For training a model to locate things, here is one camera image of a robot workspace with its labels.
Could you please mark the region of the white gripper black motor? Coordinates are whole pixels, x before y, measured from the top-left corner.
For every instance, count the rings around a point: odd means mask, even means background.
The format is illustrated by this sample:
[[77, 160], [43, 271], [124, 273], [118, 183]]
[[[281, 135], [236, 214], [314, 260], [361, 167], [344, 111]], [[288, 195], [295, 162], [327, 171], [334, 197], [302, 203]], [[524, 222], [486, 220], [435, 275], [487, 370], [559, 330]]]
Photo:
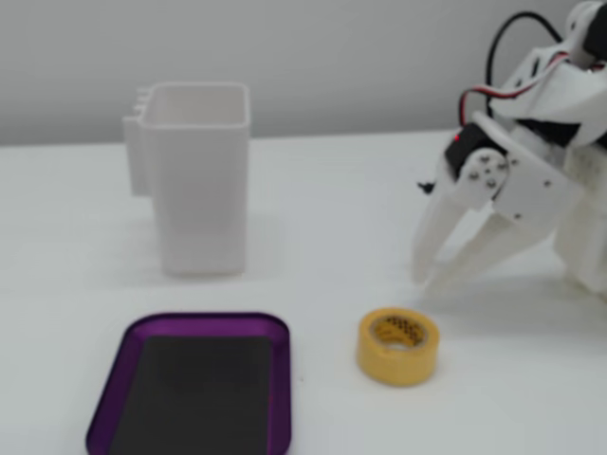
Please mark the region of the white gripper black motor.
[[583, 194], [548, 160], [550, 146], [524, 127], [508, 131], [477, 112], [436, 165], [430, 201], [415, 230], [411, 276], [425, 283], [433, 260], [464, 215], [493, 213], [425, 286], [438, 295], [468, 282], [548, 237]]

